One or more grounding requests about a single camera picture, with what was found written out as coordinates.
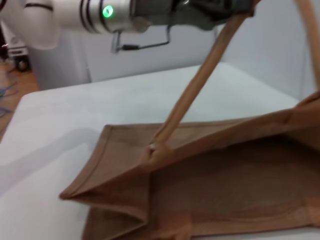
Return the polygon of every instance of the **white table surface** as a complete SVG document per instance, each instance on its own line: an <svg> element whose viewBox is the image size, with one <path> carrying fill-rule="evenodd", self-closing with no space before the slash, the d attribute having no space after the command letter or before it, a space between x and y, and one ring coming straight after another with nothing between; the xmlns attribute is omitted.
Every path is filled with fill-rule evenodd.
<svg viewBox="0 0 320 240"><path fill-rule="evenodd" d="M58 195L89 159L106 124L163 122L198 66L28 94L0 144L0 239L79 240L88 207ZM249 117L297 100L220 63L184 121ZM315 240L304 228L211 237Z"/></svg>

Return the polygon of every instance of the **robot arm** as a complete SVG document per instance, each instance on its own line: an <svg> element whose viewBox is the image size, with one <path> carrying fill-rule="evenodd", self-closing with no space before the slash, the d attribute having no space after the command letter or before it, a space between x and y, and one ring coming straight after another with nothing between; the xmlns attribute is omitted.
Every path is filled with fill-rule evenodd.
<svg viewBox="0 0 320 240"><path fill-rule="evenodd" d="M52 7L52 1L33 0L32 3L32 7L28 7L28 2L25 7L18 0L2 0L0 18L27 46L52 49L58 42L58 22L52 10L39 7Z"/></svg>
<svg viewBox="0 0 320 240"><path fill-rule="evenodd" d="M53 49L60 28L91 34L143 33L151 25L191 25L205 31L238 13L254 13L254 0L0 0L0 18L28 46ZM149 45L157 47L168 42ZM124 45L120 50L146 47Z"/></svg>

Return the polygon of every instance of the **bag handle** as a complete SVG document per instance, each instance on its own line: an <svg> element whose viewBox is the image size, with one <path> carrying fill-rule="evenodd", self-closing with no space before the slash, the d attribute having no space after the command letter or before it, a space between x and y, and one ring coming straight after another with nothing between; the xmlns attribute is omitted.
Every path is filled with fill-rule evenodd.
<svg viewBox="0 0 320 240"><path fill-rule="evenodd" d="M320 37L317 17L310 0L295 0L295 2L306 27L307 36L310 42L315 81L317 88L320 90ZM190 81L179 100L176 102L166 121L155 134L153 142L150 145L152 149L156 148L157 145L164 145L174 130L178 127L191 104L194 102L208 78L218 65L231 39L247 17L249 17L248 14L234 15L227 22L216 39L204 63Z"/></svg>
<svg viewBox="0 0 320 240"><path fill-rule="evenodd" d="M317 15L311 0L295 0L304 22L312 59L315 84L320 90L320 34Z"/></svg>

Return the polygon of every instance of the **brown paper bag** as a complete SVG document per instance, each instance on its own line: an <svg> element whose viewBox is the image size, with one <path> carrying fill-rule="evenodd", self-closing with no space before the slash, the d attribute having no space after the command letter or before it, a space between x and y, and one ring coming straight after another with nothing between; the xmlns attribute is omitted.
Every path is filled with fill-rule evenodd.
<svg viewBox="0 0 320 240"><path fill-rule="evenodd" d="M309 0L296 2L319 84L315 14ZM162 126L105 126L60 195L91 206L83 239L190 240L320 227L319 93L258 117L179 124L246 17L231 18Z"/></svg>

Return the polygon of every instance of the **wooden floor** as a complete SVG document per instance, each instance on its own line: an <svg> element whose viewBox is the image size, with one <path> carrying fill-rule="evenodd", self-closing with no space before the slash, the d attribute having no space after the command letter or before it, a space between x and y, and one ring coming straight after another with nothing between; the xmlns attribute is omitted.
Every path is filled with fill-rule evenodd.
<svg viewBox="0 0 320 240"><path fill-rule="evenodd" d="M9 113L3 117L0 116L0 141L21 97L39 90L36 77L32 72L20 73L13 71L11 75L14 77L7 77L6 72L12 68L13 67L10 65L0 63L0 88L2 89L8 87L17 81L17 85L7 92L9 96L0 97L0 107L7 108L12 111L12 113Z"/></svg>

